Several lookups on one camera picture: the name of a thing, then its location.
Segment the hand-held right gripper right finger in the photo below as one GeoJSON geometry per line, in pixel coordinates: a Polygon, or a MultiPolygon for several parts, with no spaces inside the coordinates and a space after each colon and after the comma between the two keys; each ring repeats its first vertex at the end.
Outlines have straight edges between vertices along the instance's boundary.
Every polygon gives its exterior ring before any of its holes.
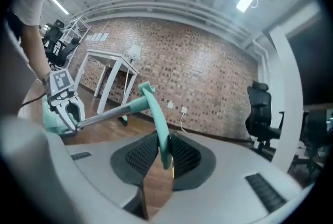
{"type": "Polygon", "coordinates": [[[191,133],[177,136],[201,154],[182,180],[201,184],[174,191],[156,224],[282,224],[311,191],[246,147],[191,133]]]}

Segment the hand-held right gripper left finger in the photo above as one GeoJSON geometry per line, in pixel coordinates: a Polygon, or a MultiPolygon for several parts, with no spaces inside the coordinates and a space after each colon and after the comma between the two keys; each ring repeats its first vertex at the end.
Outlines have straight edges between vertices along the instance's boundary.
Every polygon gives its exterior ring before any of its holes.
{"type": "Polygon", "coordinates": [[[157,134],[67,146],[85,178],[121,209],[146,218],[143,181],[158,154],[157,134]]]}

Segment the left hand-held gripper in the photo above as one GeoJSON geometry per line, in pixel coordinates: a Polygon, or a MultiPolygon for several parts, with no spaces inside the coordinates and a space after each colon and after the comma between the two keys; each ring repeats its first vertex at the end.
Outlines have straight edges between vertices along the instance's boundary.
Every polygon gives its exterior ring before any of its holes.
{"type": "Polygon", "coordinates": [[[76,133],[76,124],[85,120],[84,104],[67,69],[51,71],[46,78],[46,95],[51,111],[60,120],[50,128],[55,133],[76,133]]]}

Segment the teal long-handled dustpan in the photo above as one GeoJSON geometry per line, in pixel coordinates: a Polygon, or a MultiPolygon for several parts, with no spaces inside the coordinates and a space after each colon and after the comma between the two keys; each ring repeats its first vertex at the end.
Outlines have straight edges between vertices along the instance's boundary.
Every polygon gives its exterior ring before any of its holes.
{"type": "MultiPolygon", "coordinates": [[[[83,128],[97,123],[108,121],[110,119],[119,118],[123,115],[128,115],[130,113],[138,113],[143,110],[149,109],[153,116],[153,121],[156,127],[156,132],[158,135],[158,143],[161,155],[161,162],[164,169],[168,169],[171,165],[171,153],[169,148],[169,129],[167,122],[164,118],[162,109],[158,104],[157,100],[154,97],[155,87],[151,86],[149,82],[145,82],[139,85],[140,97],[120,105],[116,108],[105,111],[101,114],[94,115],[89,117],[76,124],[77,130],[80,131],[83,128]]],[[[59,121],[56,113],[51,111],[50,105],[47,101],[47,96],[44,95],[42,98],[42,109],[43,109],[43,122],[44,128],[50,131],[50,128],[56,124],[56,121],[59,121]]],[[[73,136],[76,133],[55,133],[63,137],[73,136]]]]}

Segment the person's left forearm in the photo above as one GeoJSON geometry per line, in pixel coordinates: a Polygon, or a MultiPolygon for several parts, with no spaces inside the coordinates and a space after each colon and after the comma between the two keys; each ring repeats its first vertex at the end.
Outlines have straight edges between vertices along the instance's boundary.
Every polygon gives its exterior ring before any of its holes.
{"type": "Polygon", "coordinates": [[[38,26],[22,25],[21,45],[29,60],[30,67],[43,85],[46,86],[52,70],[46,58],[38,26]]]}

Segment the teal broom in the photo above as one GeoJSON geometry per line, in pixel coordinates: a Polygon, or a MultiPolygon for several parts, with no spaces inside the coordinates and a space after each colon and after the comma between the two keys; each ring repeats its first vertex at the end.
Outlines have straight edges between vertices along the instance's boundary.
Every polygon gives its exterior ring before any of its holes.
{"type": "MultiPolygon", "coordinates": [[[[121,105],[125,104],[125,94],[126,94],[126,90],[127,90],[127,81],[128,81],[129,73],[130,73],[130,68],[128,68],[127,73],[126,73],[126,79],[125,79],[125,85],[124,85],[124,92],[123,92],[123,99],[122,99],[121,105]]],[[[121,122],[122,125],[127,126],[128,120],[127,120],[127,116],[126,115],[123,115],[123,116],[119,117],[118,120],[121,122]]]]}

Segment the white square table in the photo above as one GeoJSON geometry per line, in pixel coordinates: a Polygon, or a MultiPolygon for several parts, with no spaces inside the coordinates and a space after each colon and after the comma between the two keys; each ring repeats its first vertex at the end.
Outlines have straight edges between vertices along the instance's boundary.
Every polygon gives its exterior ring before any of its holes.
{"type": "Polygon", "coordinates": [[[102,73],[99,77],[96,89],[95,89],[94,97],[97,97],[99,94],[99,90],[100,90],[101,84],[103,82],[103,79],[105,78],[107,69],[112,68],[110,75],[107,79],[107,82],[105,84],[103,93],[101,95],[101,99],[98,104],[97,114],[101,114],[104,112],[109,93],[111,91],[111,88],[112,88],[112,85],[116,78],[116,75],[119,71],[127,73],[121,105],[127,103],[127,100],[131,93],[133,85],[135,83],[135,80],[138,76],[138,71],[134,68],[134,66],[129,61],[127,61],[124,58],[123,55],[116,54],[116,53],[113,53],[110,51],[94,50],[94,49],[87,50],[85,57],[83,59],[83,62],[81,63],[78,73],[75,78],[75,82],[74,82],[75,89],[78,88],[81,77],[84,73],[84,69],[87,65],[89,58],[91,58],[91,57],[94,58],[95,60],[97,60],[99,63],[101,63],[104,66],[102,73]]]}

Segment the black high-back office chair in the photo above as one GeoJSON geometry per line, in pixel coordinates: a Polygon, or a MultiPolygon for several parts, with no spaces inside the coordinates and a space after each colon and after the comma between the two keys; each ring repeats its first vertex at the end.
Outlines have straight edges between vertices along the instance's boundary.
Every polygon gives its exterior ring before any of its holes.
{"type": "Polygon", "coordinates": [[[256,137],[259,143],[254,152],[271,160],[272,156],[264,152],[263,149],[270,146],[271,139],[279,139],[281,134],[281,126],[271,127],[272,96],[268,92],[268,85],[257,81],[253,81],[252,85],[247,87],[247,92],[251,111],[245,121],[245,126],[249,135],[256,137]]]}

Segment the white metal shelf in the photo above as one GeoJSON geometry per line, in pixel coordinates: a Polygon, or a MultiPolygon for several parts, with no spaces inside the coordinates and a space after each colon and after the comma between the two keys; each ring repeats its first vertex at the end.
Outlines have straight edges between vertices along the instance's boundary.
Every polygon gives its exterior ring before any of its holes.
{"type": "Polygon", "coordinates": [[[90,29],[91,26],[87,24],[85,18],[74,18],[65,25],[60,40],[63,43],[70,43],[73,38],[78,38],[79,42],[81,42],[90,29]]]}

